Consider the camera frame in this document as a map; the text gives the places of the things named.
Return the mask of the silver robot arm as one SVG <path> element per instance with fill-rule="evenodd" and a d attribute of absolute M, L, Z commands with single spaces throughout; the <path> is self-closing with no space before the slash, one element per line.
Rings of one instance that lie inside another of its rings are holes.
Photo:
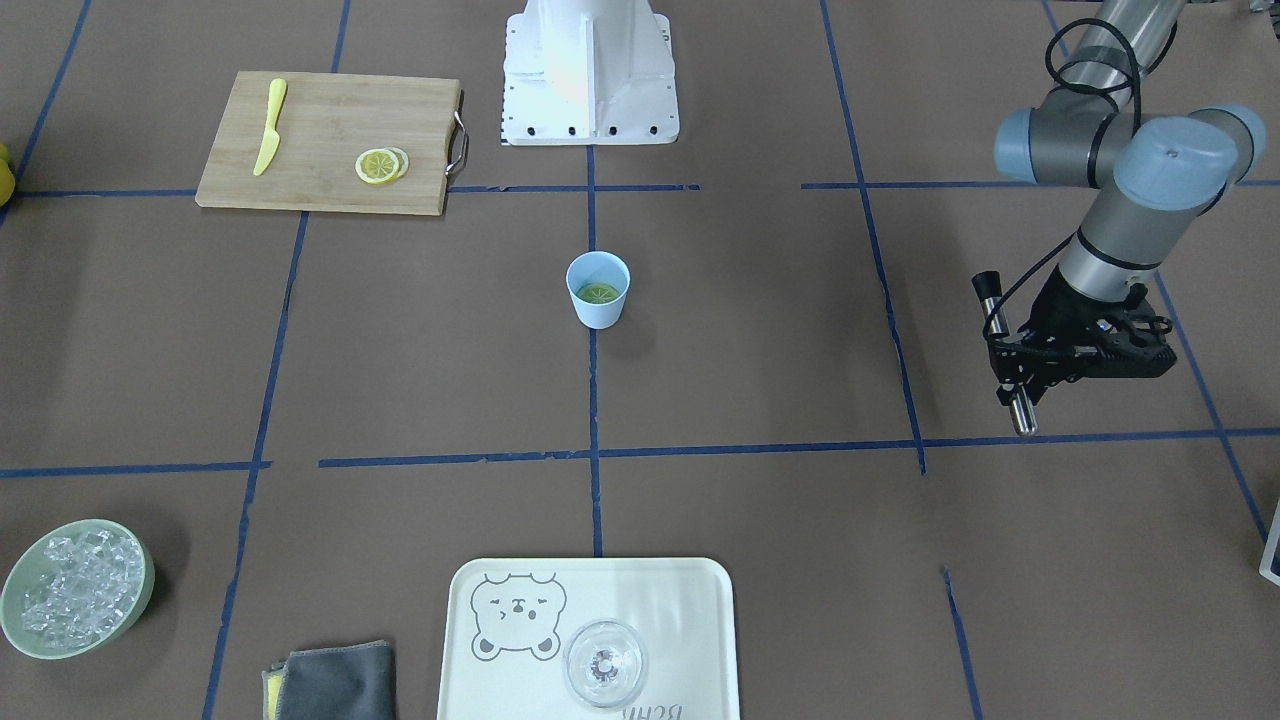
<path fill-rule="evenodd" d="M 1083 36 L 1041 105 L 1010 114 L 995 140 L 1000 173 L 1032 184 L 1097 191 L 1079 227 L 1053 250 L 1053 269 L 1028 319 L 1010 331 L 996 272 L 973 278 L 997 398 L 1018 411 L 1085 378 L 1156 378 L 1176 363 L 1172 324 L 1148 284 L 1192 222 L 1258 164 L 1261 117 L 1238 104 L 1149 114 L 1143 83 L 1178 31 L 1180 1 L 1106 1 L 1076 23 Z"/>

